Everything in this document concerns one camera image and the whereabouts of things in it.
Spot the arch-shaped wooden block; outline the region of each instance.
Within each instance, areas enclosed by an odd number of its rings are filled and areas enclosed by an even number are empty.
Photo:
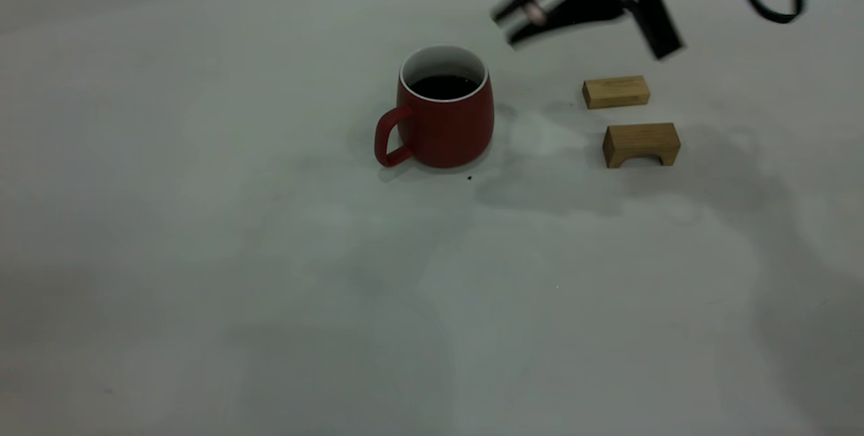
[[[672,123],[608,126],[603,155],[608,168],[620,168],[627,159],[657,156],[663,166],[672,166],[681,150],[681,140]]]

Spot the coffee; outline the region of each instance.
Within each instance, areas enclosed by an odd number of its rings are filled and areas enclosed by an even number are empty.
[[[410,88],[420,97],[434,101],[451,101],[471,94],[479,88],[479,83],[462,76],[445,74],[444,76],[429,76],[414,83]]]

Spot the wooden bridge block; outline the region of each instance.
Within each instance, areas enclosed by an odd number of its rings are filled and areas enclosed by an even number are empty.
[[[642,76],[623,76],[604,80],[587,80],[583,85],[589,108],[641,106],[648,103],[651,91]]]
[[[609,126],[603,140],[609,168],[620,168],[627,159],[639,156],[657,156],[664,166],[672,166],[680,149],[681,140],[672,123]]]

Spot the rectangular wooden block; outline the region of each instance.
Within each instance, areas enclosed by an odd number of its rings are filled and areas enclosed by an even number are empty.
[[[618,168],[631,157],[657,156],[672,166],[681,150],[681,140],[672,123],[608,126],[603,140],[605,165]]]
[[[586,80],[583,85],[589,108],[640,106],[648,103],[651,91],[642,76]]]

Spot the red mug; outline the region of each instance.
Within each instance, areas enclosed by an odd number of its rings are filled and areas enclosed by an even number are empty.
[[[478,86],[452,100],[430,99],[411,89],[434,76],[457,76]],[[377,124],[375,157],[388,168],[412,156],[436,168],[466,165],[487,149],[494,124],[489,70],[483,61],[456,46],[420,49],[399,69],[397,107],[383,114]],[[395,126],[402,146],[387,153],[389,133]]]

